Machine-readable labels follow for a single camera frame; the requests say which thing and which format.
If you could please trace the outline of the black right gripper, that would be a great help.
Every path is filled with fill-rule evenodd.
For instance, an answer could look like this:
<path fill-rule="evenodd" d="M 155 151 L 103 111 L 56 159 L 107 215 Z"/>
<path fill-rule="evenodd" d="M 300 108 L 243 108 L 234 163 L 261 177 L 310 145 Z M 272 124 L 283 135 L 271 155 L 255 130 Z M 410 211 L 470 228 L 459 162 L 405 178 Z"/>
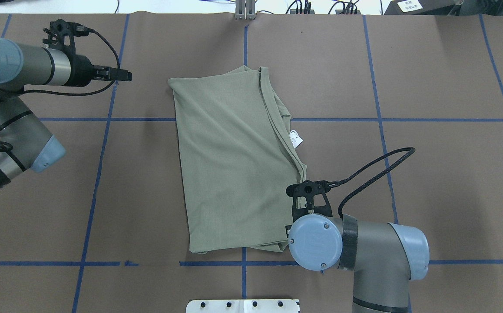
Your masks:
<path fill-rule="evenodd" d="M 289 232 L 291 230 L 291 226 L 292 225 L 286 225 L 285 226 L 285 234 L 286 234 L 286 237 L 289 238 Z"/>

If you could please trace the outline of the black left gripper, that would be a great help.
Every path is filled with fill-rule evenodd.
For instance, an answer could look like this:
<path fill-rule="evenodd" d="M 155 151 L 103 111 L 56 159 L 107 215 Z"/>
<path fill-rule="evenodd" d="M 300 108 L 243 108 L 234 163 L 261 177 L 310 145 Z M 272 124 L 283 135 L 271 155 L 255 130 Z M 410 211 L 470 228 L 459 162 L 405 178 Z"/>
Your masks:
<path fill-rule="evenodd" d="M 111 66 L 93 65 L 84 55 L 75 55 L 71 60 L 70 87 L 86 87 L 91 80 L 99 81 L 132 81 L 132 73 L 128 70 Z"/>

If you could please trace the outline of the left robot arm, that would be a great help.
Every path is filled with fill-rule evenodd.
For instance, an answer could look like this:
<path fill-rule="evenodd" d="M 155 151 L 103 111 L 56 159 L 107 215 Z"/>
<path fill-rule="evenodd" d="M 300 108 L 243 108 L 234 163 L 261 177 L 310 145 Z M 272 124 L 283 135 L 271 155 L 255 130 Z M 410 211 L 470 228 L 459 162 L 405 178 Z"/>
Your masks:
<path fill-rule="evenodd" d="M 42 47 L 0 38 L 0 189 L 21 173 L 40 173 L 65 156 L 57 137 L 21 100 L 27 85 L 86 87 L 93 80 L 131 81 L 132 73 L 116 64 L 93 64 L 76 53 L 73 35 L 51 34 Z"/>

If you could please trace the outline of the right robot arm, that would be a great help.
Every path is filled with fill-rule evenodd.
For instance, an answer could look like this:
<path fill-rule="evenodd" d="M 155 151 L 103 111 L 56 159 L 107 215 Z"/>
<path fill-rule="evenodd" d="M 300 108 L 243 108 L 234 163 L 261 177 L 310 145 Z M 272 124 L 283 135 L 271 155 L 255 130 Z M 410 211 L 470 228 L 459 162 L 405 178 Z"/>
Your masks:
<path fill-rule="evenodd" d="M 426 277 L 430 246 L 414 226 L 307 214 L 287 226 L 288 248 L 310 271 L 354 272 L 354 313 L 407 313 L 410 281 Z"/>

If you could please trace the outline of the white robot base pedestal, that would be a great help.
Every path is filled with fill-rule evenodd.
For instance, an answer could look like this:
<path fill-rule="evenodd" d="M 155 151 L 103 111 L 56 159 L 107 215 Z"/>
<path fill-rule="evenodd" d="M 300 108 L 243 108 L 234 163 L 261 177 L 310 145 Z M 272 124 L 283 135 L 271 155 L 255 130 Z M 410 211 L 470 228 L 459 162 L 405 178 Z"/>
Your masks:
<path fill-rule="evenodd" d="M 186 313 L 300 313 L 295 299 L 192 300 Z"/>

